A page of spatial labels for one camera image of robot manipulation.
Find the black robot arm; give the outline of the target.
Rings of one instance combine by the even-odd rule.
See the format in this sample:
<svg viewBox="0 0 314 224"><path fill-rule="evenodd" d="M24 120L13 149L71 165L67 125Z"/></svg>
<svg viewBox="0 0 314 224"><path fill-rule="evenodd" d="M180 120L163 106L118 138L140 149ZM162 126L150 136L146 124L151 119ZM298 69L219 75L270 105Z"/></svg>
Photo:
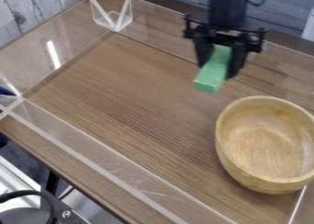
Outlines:
<svg viewBox="0 0 314 224"><path fill-rule="evenodd" d="M267 0L208 0L207 17L184 16L183 37L191 39L202 68L214 58L218 47L227 49L227 76L243 69L251 52L261 53L267 29L247 25L247 6L259 7Z"/></svg>

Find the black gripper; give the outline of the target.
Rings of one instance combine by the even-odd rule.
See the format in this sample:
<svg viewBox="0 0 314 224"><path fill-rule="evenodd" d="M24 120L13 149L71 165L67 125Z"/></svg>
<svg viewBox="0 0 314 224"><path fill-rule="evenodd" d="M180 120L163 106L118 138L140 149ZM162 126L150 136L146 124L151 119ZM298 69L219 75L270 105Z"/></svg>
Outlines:
<svg viewBox="0 0 314 224"><path fill-rule="evenodd" d="M195 46L198 66L202 67L214 52L214 46L231 47L227 77L234 78L247 61L249 52L261 52L266 28L251 27L246 22L247 6L261 6L250 0L208 0L206 18L186 14L183 37Z"/></svg>

